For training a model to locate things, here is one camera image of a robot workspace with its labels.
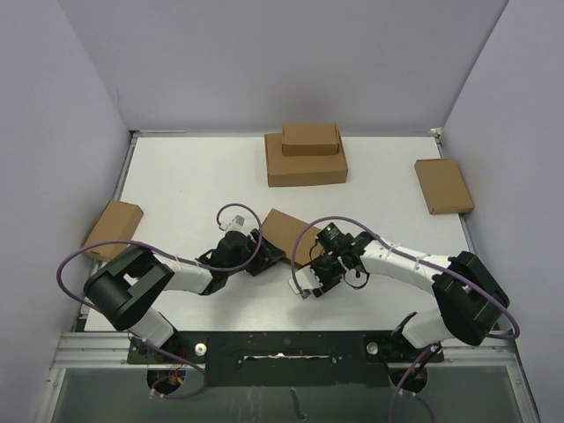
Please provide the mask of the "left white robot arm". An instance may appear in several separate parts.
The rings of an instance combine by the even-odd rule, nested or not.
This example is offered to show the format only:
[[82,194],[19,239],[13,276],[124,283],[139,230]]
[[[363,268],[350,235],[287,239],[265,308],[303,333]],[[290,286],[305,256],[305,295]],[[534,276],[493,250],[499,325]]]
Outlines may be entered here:
[[151,356],[168,362],[177,355],[179,340],[173,324],[152,307],[162,292],[211,295],[225,287],[230,276],[245,271],[255,277],[285,257],[257,229],[250,234],[226,232],[195,266],[131,245],[91,276],[83,293],[114,329],[147,341]]

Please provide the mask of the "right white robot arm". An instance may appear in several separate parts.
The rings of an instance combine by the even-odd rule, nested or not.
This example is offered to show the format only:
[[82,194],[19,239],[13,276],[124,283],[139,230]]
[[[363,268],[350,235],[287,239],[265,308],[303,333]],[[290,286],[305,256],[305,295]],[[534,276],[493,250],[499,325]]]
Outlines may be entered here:
[[493,275],[469,251],[457,256],[427,254],[367,231],[345,234],[333,223],[315,240],[322,254],[295,274],[302,297],[323,296],[349,273],[364,279],[386,276],[434,297],[433,309],[412,312],[395,328],[391,347],[402,360],[451,338],[480,345],[510,304]]

